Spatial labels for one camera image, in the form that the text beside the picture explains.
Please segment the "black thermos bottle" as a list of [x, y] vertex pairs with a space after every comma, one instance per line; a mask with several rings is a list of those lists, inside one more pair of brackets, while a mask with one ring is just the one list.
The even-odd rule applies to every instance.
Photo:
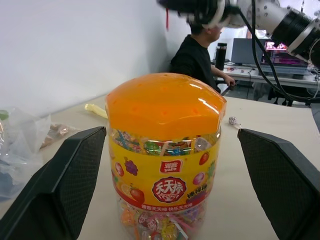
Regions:
[[219, 42], [215, 51], [215, 67], [221, 71], [224, 70], [227, 52], [227, 43]]

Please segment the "person in black shirt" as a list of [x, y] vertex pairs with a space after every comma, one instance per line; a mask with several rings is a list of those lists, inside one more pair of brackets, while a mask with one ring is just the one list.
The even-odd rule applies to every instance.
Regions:
[[181, 43], [175, 56], [170, 61], [170, 72], [182, 74], [197, 79], [212, 87], [218, 93], [214, 77], [222, 78], [227, 86], [231, 87], [236, 81], [211, 63], [208, 51], [211, 43], [220, 38], [222, 28], [219, 25], [205, 28], [195, 22], [187, 22], [191, 33]]

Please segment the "plastic bag with brown contents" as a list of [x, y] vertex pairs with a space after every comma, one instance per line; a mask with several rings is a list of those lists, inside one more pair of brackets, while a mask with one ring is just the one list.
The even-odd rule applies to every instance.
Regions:
[[65, 125], [62, 123], [52, 123], [50, 125], [50, 129], [42, 142], [42, 145], [40, 149], [43, 149], [45, 147], [48, 147], [52, 145], [53, 143], [64, 139], [65, 137], [69, 137], [75, 132], [77, 132], [79, 129], [75, 128], [73, 126]]

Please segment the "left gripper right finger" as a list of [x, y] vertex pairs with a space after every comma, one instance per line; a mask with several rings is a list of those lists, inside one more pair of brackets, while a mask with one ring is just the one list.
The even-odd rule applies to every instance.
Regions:
[[320, 240], [320, 171], [289, 141], [241, 128], [257, 198], [279, 240]]

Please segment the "clear lollipop jar yellow label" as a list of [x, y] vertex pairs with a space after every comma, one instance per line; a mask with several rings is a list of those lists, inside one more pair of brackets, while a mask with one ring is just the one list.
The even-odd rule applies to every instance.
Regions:
[[108, 130], [113, 186], [132, 240], [195, 240], [214, 184], [221, 132], [155, 140]]

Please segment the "purple white wrapped lollipop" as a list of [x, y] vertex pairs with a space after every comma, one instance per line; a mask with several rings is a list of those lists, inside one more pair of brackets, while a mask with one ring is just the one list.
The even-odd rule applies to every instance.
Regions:
[[231, 116], [231, 117], [228, 118], [228, 123], [231, 126], [235, 127], [236, 129], [241, 129], [242, 128], [241, 124], [238, 123], [237, 118], [234, 117], [234, 116]]

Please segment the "clear crumpled plastic bag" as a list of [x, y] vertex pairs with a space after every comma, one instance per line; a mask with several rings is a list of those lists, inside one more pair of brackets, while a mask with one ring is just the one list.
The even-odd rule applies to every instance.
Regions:
[[51, 116], [33, 116], [17, 107], [0, 108], [0, 202], [16, 197], [43, 166], [40, 148]]

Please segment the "laptop with bright screen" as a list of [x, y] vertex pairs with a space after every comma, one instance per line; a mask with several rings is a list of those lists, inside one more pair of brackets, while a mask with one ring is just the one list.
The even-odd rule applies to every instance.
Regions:
[[264, 49], [275, 67], [307, 68], [308, 66], [307, 62], [290, 55], [287, 51], [288, 48], [283, 43], [275, 46], [273, 41], [266, 40], [264, 43]]

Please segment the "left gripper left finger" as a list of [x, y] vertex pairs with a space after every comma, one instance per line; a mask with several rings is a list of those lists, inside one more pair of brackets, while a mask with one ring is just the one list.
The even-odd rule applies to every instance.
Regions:
[[96, 188], [107, 130], [67, 138], [0, 219], [0, 240], [77, 240]]

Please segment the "orange plastic jar lid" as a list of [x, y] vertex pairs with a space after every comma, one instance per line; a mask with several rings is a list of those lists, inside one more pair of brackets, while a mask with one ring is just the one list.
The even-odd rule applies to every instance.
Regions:
[[111, 128], [152, 140], [216, 133], [227, 101], [200, 80], [177, 73], [151, 73], [124, 82], [106, 97]]

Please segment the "white background desk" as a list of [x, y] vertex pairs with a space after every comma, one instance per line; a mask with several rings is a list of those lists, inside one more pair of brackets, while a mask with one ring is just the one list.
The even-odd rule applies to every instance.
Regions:
[[[233, 55], [229, 61], [225, 61], [223, 72], [237, 81], [266, 83], [253, 63], [252, 58]], [[314, 75], [302, 75], [302, 79], [297, 79], [293, 74], [277, 73], [277, 77], [282, 86], [315, 90], [320, 87], [320, 81]]]

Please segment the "pale yellow wrapped candy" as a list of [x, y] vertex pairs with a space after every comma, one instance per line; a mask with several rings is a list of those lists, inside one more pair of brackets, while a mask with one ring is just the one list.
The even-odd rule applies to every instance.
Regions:
[[102, 109], [101, 107], [95, 105], [95, 104], [85, 104], [84, 106], [86, 111], [92, 112], [102, 118], [108, 119], [108, 115], [106, 113], [106, 110]]

